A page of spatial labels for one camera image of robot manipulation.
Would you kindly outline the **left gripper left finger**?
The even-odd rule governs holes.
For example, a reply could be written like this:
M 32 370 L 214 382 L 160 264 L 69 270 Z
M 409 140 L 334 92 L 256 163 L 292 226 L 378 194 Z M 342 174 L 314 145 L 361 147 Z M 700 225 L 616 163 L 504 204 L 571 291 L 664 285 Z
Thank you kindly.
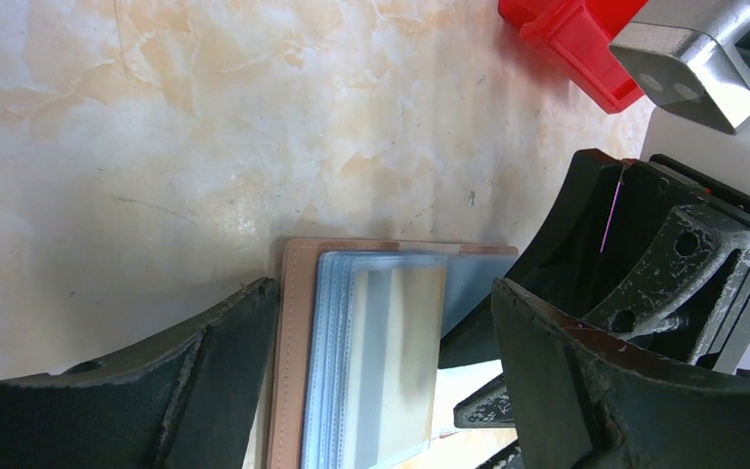
M 238 468 L 277 328 L 268 277 L 59 375 L 0 381 L 0 468 Z

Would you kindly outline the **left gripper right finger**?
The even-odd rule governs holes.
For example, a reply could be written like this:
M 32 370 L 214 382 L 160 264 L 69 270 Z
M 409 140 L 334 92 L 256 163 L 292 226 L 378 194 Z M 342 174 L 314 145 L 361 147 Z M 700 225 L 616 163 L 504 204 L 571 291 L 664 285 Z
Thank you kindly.
M 667 359 L 498 278 L 491 312 L 526 468 L 750 468 L 750 377 Z

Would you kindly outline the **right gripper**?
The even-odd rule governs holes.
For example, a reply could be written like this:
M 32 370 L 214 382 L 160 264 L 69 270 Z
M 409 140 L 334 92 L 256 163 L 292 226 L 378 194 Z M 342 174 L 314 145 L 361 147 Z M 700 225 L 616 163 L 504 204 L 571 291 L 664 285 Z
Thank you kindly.
M 497 360 L 498 346 L 514 367 L 454 408 L 457 427 L 750 420 L 750 379 L 727 374 L 750 343 L 750 197 L 667 156 L 622 171 L 577 151 L 497 280 L 496 335 L 485 295 L 441 339 L 440 369 Z

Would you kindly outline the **pink leather card holder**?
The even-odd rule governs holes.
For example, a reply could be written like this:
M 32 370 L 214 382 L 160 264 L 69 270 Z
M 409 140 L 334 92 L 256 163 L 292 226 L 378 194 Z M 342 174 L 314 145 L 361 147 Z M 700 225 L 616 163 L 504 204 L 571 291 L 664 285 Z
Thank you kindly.
M 374 239 L 292 238 L 280 257 L 280 309 L 270 362 L 269 411 L 260 468 L 298 468 L 311 351 L 317 263 L 329 251 L 517 255 L 514 246 Z

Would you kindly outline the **red plastic bin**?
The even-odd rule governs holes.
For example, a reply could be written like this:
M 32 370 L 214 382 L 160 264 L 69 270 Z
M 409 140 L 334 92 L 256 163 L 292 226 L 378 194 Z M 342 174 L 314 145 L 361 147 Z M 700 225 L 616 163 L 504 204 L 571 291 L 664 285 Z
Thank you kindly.
M 619 113 L 645 93 L 609 44 L 646 0 L 500 0 L 500 17 L 523 43 L 576 84 L 604 112 Z

